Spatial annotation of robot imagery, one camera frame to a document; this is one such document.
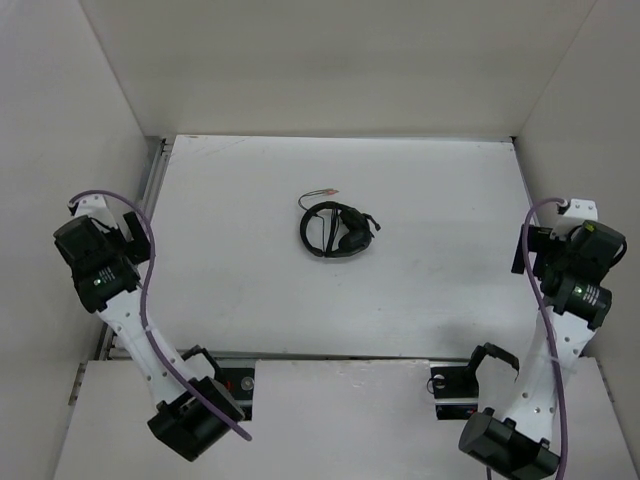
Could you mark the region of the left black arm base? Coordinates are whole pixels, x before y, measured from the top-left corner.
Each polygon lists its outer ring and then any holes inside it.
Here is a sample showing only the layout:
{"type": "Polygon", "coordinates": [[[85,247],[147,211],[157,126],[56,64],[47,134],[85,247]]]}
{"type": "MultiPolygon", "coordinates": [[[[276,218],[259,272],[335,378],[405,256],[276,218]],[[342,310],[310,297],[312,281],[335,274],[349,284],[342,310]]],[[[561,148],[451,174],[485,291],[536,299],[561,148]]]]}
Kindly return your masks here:
{"type": "Polygon", "coordinates": [[[244,420],[253,417],[256,362],[250,359],[228,358],[217,361],[215,378],[223,383],[242,408],[244,420]]]}

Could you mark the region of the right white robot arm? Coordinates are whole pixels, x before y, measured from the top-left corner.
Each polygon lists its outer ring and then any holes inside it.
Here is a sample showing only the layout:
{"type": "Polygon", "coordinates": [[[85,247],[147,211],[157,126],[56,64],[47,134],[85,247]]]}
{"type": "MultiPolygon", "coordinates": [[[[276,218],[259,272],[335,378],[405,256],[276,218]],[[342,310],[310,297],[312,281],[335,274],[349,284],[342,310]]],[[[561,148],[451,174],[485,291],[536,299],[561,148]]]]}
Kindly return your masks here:
{"type": "Polygon", "coordinates": [[[626,252],[620,232],[585,219],[563,233],[525,228],[513,272],[528,275],[539,302],[534,338],[523,362],[485,350],[517,370],[501,410],[490,406],[466,422],[458,448],[507,479],[561,478],[566,471],[565,389],[586,345],[608,315],[613,295],[601,283],[626,252]]]}

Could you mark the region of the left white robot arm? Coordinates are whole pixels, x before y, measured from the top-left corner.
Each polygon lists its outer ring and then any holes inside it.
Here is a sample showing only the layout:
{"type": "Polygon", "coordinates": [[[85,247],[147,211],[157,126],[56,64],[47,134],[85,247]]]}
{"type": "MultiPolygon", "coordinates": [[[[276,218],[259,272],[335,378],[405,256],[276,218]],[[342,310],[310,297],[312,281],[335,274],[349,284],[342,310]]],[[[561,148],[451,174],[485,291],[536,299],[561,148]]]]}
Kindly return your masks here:
{"type": "Polygon", "coordinates": [[[106,207],[81,209],[54,234],[71,269],[83,307],[115,332],[136,363],[154,401],[147,425],[183,459],[193,462],[245,418],[223,369],[194,346],[184,354],[169,345],[146,310],[149,280],[138,266],[155,260],[154,244],[133,212],[125,238],[106,207]]]}

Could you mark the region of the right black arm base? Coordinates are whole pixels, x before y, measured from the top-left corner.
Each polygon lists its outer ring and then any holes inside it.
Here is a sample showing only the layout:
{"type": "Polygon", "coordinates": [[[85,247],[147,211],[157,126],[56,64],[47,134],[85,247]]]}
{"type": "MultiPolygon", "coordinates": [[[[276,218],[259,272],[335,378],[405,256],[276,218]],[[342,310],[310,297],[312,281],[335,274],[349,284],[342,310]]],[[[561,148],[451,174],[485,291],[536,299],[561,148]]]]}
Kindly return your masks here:
{"type": "Polygon", "coordinates": [[[479,386],[463,362],[431,362],[427,390],[439,421],[468,420],[478,409],[479,386]]]}

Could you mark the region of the black headphones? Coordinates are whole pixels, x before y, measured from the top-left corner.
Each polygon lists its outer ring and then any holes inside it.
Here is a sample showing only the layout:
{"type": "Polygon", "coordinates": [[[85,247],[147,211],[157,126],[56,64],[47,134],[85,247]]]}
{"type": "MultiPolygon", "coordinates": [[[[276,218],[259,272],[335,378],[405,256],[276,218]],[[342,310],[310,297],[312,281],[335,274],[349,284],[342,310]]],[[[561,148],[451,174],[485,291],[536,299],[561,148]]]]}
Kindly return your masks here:
{"type": "Polygon", "coordinates": [[[325,201],[313,205],[303,214],[299,224],[299,234],[305,249],[319,258],[342,259],[352,257],[366,250],[375,238],[374,231],[380,231],[381,225],[367,213],[354,207],[334,201],[325,201]],[[314,217],[320,218],[321,212],[330,213],[328,237],[323,247],[311,244],[308,224],[314,217]]]}

